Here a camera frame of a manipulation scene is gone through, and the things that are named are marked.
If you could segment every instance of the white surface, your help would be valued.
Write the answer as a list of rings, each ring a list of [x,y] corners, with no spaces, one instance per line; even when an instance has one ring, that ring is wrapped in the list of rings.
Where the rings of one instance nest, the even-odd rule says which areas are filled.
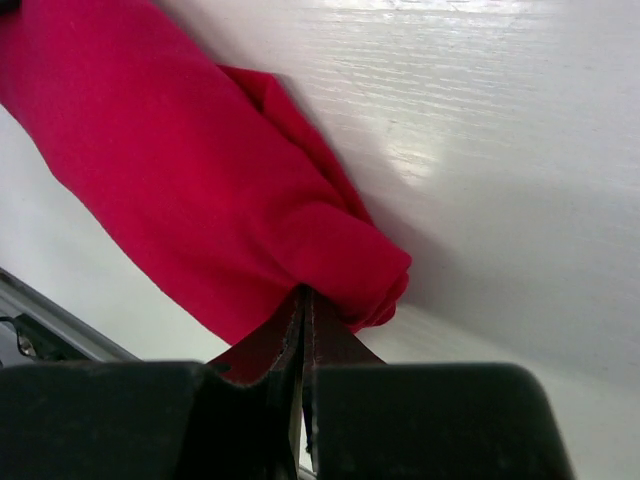
[[[217,58],[282,74],[414,256],[370,346],[516,360],[580,478],[640,478],[640,3],[161,3]],[[0,116],[0,265],[143,357],[220,351],[16,132]]]

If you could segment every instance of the wood grain texture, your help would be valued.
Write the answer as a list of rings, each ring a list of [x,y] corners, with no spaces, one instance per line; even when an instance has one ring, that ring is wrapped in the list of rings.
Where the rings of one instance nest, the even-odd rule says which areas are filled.
[[[377,353],[523,363],[579,477],[638,478],[640,3],[159,3],[217,59],[281,75],[414,256],[396,320],[363,336]],[[171,338],[175,355],[221,348],[172,323],[192,325],[15,131],[2,120],[2,265],[134,353],[160,356]],[[83,285],[78,300],[89,279],[120,290]],[[156,338],[113,320],[147,307],[164,318]]]

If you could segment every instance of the black plastic object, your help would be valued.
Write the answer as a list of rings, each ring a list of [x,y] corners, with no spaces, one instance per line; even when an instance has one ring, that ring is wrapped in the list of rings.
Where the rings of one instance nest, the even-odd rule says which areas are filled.
[[[16,10],[20,3],[20,0],[0,0],[0,15]]]
[[[280,478],[269,476],[280,458],[267,395],[265,383],[236,387],[195,363],[6,369],[0,478]]]
[[[262,417],[253,422],[245,422],[246,435],[254,443],[249,446],[238,443],[236,447],[246,456],[238,459],[239,462],[246,465],[251,464],[254,459],[256,462],[262,460],[263,469],[255,476],[241,476],[237,471],[230,471],[219,478],[298,478],[304,298],[302,288],[291,292],[268,322],[209,363],[209,368],[237,388],[247,392],[261,392],[254,399],[253,408]],[[222,415],[229,414],[225,404],[216,405],[220,407],[219,412],[224,412]],[[243,414],[236,414],[240,420]]]
[[[301,292],[304,302],[304,383],[302,405],[307,434],[307,453],[314,468],[313,448],[314,372],[326,366],[385,365],[340,321],[334,306],[311,289]]]
[[[544,391],[514,365],[316,372],[318,478],[569,480]]]

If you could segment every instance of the metal edge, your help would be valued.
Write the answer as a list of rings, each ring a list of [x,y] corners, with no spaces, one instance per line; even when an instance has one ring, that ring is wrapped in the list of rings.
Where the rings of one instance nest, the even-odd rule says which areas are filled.
[[[0,268],[0,305],[7,313],[26,313],[44,328],[99,362],[135,361],[133,354],[109,340],[79,318]]]

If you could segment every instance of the red fabric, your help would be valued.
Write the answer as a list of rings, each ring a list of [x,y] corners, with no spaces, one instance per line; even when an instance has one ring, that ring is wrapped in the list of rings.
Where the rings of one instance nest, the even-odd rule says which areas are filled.
[[[23,0],[0,102],[124,252],[235,343],[308,284],[383,323],[410,257],[273,76],[219,67],[146,0]]]

